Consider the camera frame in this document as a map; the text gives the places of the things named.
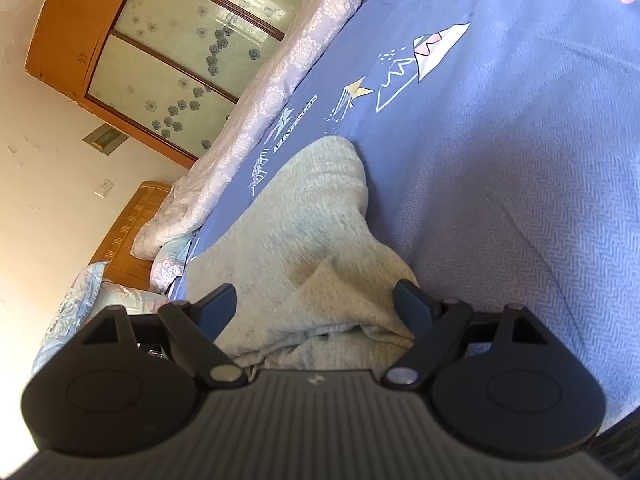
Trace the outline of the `grey sweat pants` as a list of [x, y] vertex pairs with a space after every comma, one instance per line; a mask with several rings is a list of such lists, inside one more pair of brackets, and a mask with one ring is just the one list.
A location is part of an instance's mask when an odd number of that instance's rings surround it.
[[186, 267], [186, 300], [228, 283], [235, 315], [216, 345], [243, 368], [381, 373], [413, 345], [395, 312], [411, 269], [370, 232], [355, 148], [325, 136], [291, 158]]

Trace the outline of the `small white blue pillow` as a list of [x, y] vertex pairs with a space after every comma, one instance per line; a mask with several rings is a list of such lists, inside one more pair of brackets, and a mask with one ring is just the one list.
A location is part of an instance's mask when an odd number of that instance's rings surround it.
[[156, 255], [150, 273], [150, 291], [164, 294], [183, 274], [192, 244], [192, 235], [183, 235], [166, 243]]

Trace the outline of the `wooden headboard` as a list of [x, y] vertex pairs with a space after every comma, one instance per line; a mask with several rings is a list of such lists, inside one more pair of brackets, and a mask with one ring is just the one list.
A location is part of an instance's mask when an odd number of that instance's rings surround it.
[[106, 263], [104, 280], [149, 289], [152, 261], [131, 255], [131, 248], [142, 226], [154, 217], [169, 192], [170, 185], [162, 182], [144, 181], [139, 185], [89, 261]]

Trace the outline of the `floral pillow stack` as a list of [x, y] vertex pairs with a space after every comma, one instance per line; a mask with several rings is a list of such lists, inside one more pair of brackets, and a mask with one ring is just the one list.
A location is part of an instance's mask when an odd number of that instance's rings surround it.
[[164, 295], [109, 281], [104, 276], [106, 267], [107, 261], [91, 263], [77, 275], [43, 336], [32, 376], [105, 308], [123, 306], [129, 315], [140, 315], [155, 313], [166, 304]]

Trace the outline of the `blue patterned bed sheet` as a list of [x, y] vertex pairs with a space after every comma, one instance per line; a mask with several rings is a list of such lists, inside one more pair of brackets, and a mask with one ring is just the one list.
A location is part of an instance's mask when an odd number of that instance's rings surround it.
[[268, 122], [195, 237], [344, 136], [375, 237], [422, 288], [525, 304], [639, 404], [639, 0], [366, 0]]

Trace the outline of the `wardrobe with glass doors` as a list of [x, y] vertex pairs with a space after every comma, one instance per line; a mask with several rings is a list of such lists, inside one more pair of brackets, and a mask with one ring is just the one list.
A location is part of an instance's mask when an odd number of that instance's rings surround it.
[[303, 0], [46, 0], [26, 70], [190, 167], [205, 154]]

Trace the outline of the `white lilac quilt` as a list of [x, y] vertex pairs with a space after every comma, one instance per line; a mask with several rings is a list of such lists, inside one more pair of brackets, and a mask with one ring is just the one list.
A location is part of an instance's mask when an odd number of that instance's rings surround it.
[[363, 1], [303, 0], [276, 53], [243, 92], [212, 147], [140, 228], [133, 256], [151, 261], [166, 243], [202, 226], [267, 127]]

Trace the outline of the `white wall switch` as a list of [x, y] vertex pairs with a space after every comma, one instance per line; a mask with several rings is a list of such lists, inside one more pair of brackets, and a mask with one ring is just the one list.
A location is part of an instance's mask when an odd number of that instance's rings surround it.
[[103, 180], [101, 184], [94, 190], [94, 194], [101, 198], [105, 198], [108, 194], [110, 194], [111, 190], [114, 188], [114, 183], [110, 180]]

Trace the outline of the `wall electrical panel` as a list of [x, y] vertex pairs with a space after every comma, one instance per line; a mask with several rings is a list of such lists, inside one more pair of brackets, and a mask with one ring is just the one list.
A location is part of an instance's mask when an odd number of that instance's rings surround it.
[[116, 148], [119, 148], [126, 140], [128, 136], [125, 133], [113, 128], [109, 124], [100, 125], [99, 128], [93, 130], [88, 136], [85, 136], [82, 140], [85, 144], [90, 145], [103, 155], [111, 155]]

